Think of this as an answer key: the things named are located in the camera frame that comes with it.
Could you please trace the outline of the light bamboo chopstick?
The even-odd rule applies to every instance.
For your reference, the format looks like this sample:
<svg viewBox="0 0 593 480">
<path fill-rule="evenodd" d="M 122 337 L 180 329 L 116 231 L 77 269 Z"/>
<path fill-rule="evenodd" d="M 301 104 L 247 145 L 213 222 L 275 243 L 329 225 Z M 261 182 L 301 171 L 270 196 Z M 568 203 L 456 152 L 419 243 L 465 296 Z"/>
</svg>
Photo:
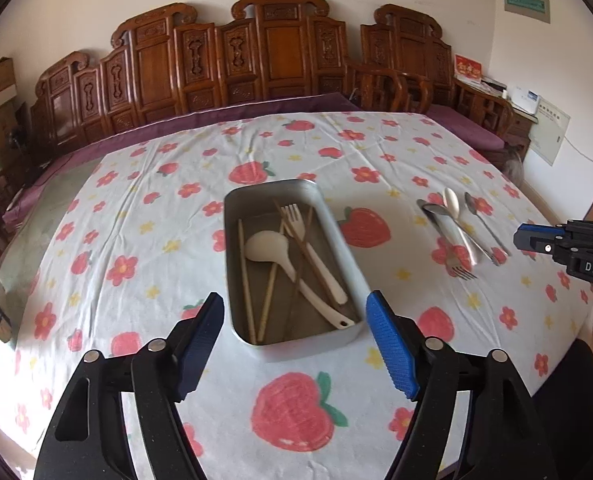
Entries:
<svg viewBox="0 0 593 480">
<path fill-rule="evenodd" d="M 272 295 L 274 294 L 277 274 L 276 253 L 279 246 L 278 236 L 283 234 L 284 222 L 281 222 L 278 232 L 267 231 L 263 232 L 261 235 L 261 241 L 264 243 L 264 246 L 260 248 L 260 255 L 263 256 L 263 261 L 269 261 L 272 264 L 272 268 L 269 271 L 269 278 L 264 296 L 260 328 L 258 329 L 258 340 L 261 344 L 266 340 L 269 312 L 270 308 L 272 307 Z"/>
<path fill-rule="evenodd" d="M 254 309 L 250 289 L 248 264 L 246 263 L 246 236 L 244 235 L 244 226 L 241 218 L 238 219 L 238 240 L 241 264 L 241 280 L 243 286 L 243 299 L 246 306 L 246 322 L 248 322 L 248 333 L 250 344 L 257 344 L 256 325 L 254 318 Z"/>
</svg>

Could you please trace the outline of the cream plastic ladle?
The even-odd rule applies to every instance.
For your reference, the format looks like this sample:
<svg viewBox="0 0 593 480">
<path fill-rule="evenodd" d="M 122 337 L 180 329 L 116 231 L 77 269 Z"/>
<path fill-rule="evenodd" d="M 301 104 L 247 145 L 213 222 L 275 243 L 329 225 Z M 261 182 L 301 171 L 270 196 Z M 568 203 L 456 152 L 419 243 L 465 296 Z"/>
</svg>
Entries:
<svg viewBox="0 0 593 480">
<path fill-rule="evenodd" d="M 296 279 L 296 270 L 289 257 L 289 241 L 283 234 L 268 230 L 257 232 L 246 241 L 244 253 L 246 258 L 255 262 L 277 263 L 297 285 L 304 298 L 337 330 L 345 330 L 355 325 L 353 320 L 323 301 L 302 278 Z"/>
</svg>

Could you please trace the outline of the cream plastic fork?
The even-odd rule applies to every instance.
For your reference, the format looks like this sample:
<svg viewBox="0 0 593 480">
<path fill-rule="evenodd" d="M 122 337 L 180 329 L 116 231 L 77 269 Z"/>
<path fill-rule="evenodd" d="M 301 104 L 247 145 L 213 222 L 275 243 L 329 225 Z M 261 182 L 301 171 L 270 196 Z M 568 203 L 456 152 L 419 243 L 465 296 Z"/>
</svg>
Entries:
<svg viewBox="0 0 593 480">
<path fill-rule="evenodd" d="M 327 285 L 331 296 L 337 304 L 346 304 L 348 297 L 343 287 L 339 284 L 339 281 L 333 276 L 328 269 L 328 266 L 318 256 L 310 242 L 306 240 L 306 222 L 302 216 L 302 212 L 299 210 L 296 204 L 286 205 L 280 207 L 283 214 L 287 216 L 292 226 L 293 233 L 292 237 L 297 237 L 301 242 L 305 244 L 307 252 L 310 255 L 311 263 L 318 270 L 321 278 Z"/>
</svg>

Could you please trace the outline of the steel spoon on right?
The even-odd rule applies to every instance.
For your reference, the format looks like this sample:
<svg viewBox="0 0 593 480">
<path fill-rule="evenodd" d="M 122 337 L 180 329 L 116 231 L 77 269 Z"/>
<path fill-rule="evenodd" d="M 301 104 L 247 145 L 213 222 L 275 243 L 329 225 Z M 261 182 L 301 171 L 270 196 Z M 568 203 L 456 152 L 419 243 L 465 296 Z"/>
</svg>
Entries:
<svg viewBox="0 0 593 480">
<path fill-rule="evenodd" d="M 467 209 L 469 209 L 471 214 L 474 214 L 475 217 L 478 218 L 479 221 L 482 222 L 482 225 L 484 226 L 485 230 L 491 236 L 491 238 L 494 240 L 494 242 L 497 244 L 497 246 L 503 251 L 503 253 L 506 256 L 511 255 L 511 252 L 508 249 L 508 247 L 505 246 L 505 244 L 503 244 L 503 241 L 501 240 L 501 238 L 490 227 L 490 225 L 488 224 L 488 222 L 486 220 L 486 218 L 490 217 L 494 211 L 494 209 L 490 205 L 490 203 L 487 202 L 487 199 L 483 198 L 483 197 L 475 197 L 472 194 L 470 194 L 469 192 L 465 192 L 464 200 L 465 200 L 465 204 L 467 205 Z"/>
</svg>

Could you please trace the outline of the steel fork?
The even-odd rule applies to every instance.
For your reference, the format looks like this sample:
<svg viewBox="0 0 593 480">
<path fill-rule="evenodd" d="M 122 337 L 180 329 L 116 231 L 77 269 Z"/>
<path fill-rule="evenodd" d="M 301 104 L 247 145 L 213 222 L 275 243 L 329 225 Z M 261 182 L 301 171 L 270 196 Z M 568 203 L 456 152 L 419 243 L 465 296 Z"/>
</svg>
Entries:
<svg viewBox="0 0 593 480">
<path fill-rule="evenodd" d="M 461 278 L 464 281 L 475 280 L 476 276 L 467 270 L 467 268 L 462 264 L 461 260 L 458 258 L 456 252 L 453 250 L 453 244 L 450 243 L 450 240 L 446 236 L 445 232 L 441 228 L 441 225 L 435 218 L 435 214 L 425 209 L 426 201 L 425 200 L 417 200 L 417 205 L 426 216 L 426 219 L 430 221 L 434 229 L 438 232 L 441 240 L 443 241 L 445 252 L 446 252 L 446 260 L 445 264 L 448 269 L 448 273 L 450 275 L 456 276 L 456 278 Z"/>
</svg>

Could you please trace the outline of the cream plastic spoon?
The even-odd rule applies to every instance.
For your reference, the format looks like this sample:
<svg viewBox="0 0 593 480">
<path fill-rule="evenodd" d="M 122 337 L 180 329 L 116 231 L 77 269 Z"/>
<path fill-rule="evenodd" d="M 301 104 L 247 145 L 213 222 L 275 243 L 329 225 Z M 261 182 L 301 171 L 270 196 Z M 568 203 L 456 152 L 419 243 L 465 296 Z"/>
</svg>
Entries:
<svg viewBox="0 0 593 480">
<path fill-rule="evenodd" d="M 444 188 L 443 197 L 445 206 L 453 218 L 453 221 L 456 222 L 459 230 L 463 234 L 464 237 L 467 237 L 469 240 L 473 240 L 473 236 L 467 232 L 467 229 L 463 226 L 462 222 L 460 221 L 460 203 L 458 200 L 458 196 L 454 190 L 451 188 Z"/>
</svg>

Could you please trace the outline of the steel rectangular utensil tray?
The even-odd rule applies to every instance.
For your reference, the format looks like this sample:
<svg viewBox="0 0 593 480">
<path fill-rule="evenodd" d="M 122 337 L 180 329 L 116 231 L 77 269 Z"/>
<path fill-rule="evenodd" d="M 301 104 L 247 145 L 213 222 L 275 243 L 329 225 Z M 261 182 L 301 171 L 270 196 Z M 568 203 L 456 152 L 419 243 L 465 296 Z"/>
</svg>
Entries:
<svg viewBox="0 0 593 480">
<path fill-rule="evenodd" d="M 224 227 L 228 320 L 254 359 L 308 358 L 358 338 L 369 287 L 316 183 L 235 188 Z"/>
</svg>

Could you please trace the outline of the red calendar card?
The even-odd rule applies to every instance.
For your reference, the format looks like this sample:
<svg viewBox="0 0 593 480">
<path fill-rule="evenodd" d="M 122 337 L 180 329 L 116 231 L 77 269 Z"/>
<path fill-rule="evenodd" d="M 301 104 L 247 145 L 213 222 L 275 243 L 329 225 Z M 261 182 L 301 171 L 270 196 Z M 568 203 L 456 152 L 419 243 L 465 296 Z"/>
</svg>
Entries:
<svg viewBox="0 0 593 480">
<path fill-rule="evenodd" d="M 483 77 L 483 65 L 473 58 L 464 55 L 455 55 L 455 75 L 459 79 L 470 81 L 481 81 Z"/>
</svg>

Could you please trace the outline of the carved wooden bench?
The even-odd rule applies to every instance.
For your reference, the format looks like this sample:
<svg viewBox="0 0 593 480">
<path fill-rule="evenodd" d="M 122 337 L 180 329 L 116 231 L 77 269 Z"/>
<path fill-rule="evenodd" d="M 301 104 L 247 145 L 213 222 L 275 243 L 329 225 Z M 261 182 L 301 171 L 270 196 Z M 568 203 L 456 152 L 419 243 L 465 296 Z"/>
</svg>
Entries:
<svg viewBox="0 0 593 480">
<path fill-rule="evenodd" d="M 325 0 L 239 0 L 225 25 L 180 2 L 129 18 L 108 55 L 74 51 L 39 76 L 34 138 L 62 155 L 199 110 L 341 92 L 346 25 L 329 13 Z"/>
</svg>

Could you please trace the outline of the white wall electrical panel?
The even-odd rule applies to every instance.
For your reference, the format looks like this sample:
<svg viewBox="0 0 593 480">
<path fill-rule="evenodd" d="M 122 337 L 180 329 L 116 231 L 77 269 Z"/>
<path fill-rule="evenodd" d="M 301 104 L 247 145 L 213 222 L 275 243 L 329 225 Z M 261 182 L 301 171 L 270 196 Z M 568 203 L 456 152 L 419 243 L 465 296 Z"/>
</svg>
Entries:
<svg viewBox="0 0 593 480">
<path fill-rule="evenodd" d="M 549 166 L 557 159 L 571 118 L 561 108 L 541 98 L 536 110 L 537 122 L 531 127 L 529 147 Z"/>
</svg>

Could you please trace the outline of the green wall sign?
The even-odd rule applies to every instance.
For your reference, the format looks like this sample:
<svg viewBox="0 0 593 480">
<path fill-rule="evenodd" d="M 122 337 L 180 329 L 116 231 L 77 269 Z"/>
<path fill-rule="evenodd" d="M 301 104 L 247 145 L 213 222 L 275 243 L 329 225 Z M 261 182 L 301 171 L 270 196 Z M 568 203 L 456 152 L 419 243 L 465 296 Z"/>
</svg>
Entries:
<svg viewBox="0 0 593 480">
<path fill-rule="evenodd" d="M 519 14 L 549 24 L 550 0 L 503 0 L 505 12 Z"/>
</svg>

